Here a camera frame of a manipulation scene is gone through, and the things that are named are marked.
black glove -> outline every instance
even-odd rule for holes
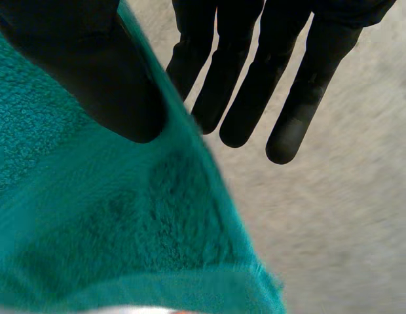
[[[267,0],[255,59],[220,129],[224,144],[241,147],[257,125],[297,36],[315,13],[306,52],[268,139],[268,158],[286,164],[296,155],[341,60],[361,30],[380,22],[395,0]],[[185,99],[212,47],[217,8],[219,46],[192,114],[202,133],[216,129],[248,56],[263,0],[173,0],[180,42],[167,72]]]
[[[146,143],[166,112],[139,50],[117,16],[119,0],[0,0],[0,30],[102,126]]]

gray carpet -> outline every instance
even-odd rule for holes
[[[171,1],[131,2],[167,65],[179,37]],[[296,159],[276,166],[265,143],[308,27],[248,144],[225,147],[218,131],[206,139],[257,252],[285,281],[291,313],[406,314],[406,0],[363,31]],[[208,66],[186,101],[189,109]]]

towel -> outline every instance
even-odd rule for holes
[[[126,3],[168,123],[133,143],[0,35],[0,307],[286,312],[218,168]]]

glove finger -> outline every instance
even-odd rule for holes
[[[361,28],[314,17],[295,82],[266,145],[272,162],[294,159],[334,72],[360,33]]]
[[[241,147],[251,136],[309,18],[307,2],[266,2],[255,59],[220,129],[224,144]]]
[[[181,34],[167,66],[167,74],[185,100],[212,49],[215,0],[173,0]]]
[[[166,110],[139,50],[115,17],[111,31],[82,40],[30,37],[1,17],[0,30],[17,51],[75,96],[95,121],[147,143],[162,131]]]
[[[219,45],[192,115],[202,133],[216,129],[248,56],[263,0],[221,0],[217,8]]]

terry cloth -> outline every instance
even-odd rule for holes
[[[0,307],[285,313],[198,130],[125,3],[168,107],[159,138],[99,126],[0,35]]]

